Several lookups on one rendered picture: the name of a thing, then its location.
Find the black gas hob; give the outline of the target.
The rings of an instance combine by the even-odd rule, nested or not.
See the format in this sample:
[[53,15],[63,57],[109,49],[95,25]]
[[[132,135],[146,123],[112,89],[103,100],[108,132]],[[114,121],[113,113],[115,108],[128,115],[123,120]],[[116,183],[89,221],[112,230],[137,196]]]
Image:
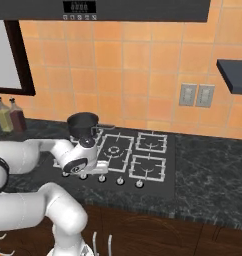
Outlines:
[[[78,183],[101,190],[152,195],[172,200],[175,195],[175,135],[171,133],[115,128],[97,131],[97,156],[108,162],[107,174],[88,175]],[[98,177],[106,181],[100,183]],[[122,177],[123,185],[116,180]],[[137,188],[136,181],[144,186]]]

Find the dark wall shelf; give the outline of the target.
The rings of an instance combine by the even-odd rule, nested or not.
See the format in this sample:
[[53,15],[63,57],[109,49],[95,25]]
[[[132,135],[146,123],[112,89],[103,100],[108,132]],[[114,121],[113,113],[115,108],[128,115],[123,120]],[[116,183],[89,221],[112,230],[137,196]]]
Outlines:
[[216,66],[230,93],[242,95],[242,60],[218,59]]

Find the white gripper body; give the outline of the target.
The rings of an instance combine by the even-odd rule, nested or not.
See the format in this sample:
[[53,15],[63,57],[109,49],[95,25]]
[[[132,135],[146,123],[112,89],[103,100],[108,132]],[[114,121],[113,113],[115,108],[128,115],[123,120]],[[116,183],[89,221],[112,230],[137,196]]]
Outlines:
[[107,161],[98,161],[97,165],[92,168],[88,168],[84,171],[85,174],[94,175],[94,174],[106,174],[108,172],[108,162]]

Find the dark grey range hood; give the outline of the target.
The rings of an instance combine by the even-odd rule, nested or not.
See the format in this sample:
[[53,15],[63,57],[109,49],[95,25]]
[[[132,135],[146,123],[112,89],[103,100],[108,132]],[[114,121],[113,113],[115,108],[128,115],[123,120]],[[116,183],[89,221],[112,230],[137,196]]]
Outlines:
[[206,22],[211,0],[0,0],[0,20]]

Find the dark red vinegar bottle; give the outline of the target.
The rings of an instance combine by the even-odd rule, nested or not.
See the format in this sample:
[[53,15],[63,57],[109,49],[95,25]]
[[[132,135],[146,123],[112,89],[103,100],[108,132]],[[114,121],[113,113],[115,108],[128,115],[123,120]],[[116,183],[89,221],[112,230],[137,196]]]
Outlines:
[[10,118],[16,132],[23,132],[27,129],[23,110],[16,104],[14,98],[9,99],[11,103]]

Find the yellow oil bottle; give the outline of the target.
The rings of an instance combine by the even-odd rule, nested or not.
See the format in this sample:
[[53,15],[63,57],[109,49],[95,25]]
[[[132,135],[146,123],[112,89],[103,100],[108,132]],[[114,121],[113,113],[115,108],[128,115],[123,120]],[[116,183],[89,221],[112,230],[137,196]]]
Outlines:
[[10,108],[2,102],[0,97],[0,127],[3,132],[11,132],[13,124],[10,118]]

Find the grey wall socket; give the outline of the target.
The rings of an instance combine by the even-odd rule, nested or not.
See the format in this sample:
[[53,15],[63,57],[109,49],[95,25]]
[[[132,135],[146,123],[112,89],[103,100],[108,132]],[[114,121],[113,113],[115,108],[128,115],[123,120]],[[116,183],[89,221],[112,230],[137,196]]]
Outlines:
[[197,94],[196,106],[210,108],[213,99],[214,89],[214,85],[200,84]]
[[179,105],[192,106],[195,100],[197,85],[196,84],[181,84]]

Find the dark framed window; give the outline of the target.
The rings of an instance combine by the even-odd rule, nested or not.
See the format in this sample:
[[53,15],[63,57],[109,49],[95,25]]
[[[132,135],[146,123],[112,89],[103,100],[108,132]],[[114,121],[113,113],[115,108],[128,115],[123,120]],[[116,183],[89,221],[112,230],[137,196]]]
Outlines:
[[36,94],[18,21],[0,20],[0,94]]

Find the dark wood cupboard door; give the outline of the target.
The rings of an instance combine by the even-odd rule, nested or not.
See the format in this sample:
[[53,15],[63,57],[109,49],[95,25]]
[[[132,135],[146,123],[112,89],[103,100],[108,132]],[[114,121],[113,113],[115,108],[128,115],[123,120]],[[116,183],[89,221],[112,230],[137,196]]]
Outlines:
[[204,224],[194,256],[242,256],[242,230]]
[[203,225],[102,208],[103,234],[112,256],[194,256]]
[[[84,205],[88,215],[88,223],[82,232],[85,242],[93,247],[93,233],[97,232],[97,251],[102,254],[102,223],[100,208],[96,206]],[[48,217],[36,227],[14,231],[0,231],[0,236],[7,236],[0,240],[0,248],[3,251],[15,250],[13,256],[46,256],[54,246],[52,234],[52,222]]]

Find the black cooking pot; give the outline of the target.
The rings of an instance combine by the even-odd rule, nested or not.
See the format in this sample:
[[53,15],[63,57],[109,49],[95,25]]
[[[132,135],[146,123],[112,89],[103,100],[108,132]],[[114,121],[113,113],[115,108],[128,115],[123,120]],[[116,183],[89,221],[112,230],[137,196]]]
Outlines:
[[68,130],[74,138],[93,137],[98,129],[112,130],[113,124],[102,124],[99,117],[91,112],[79,112],[67,119]]

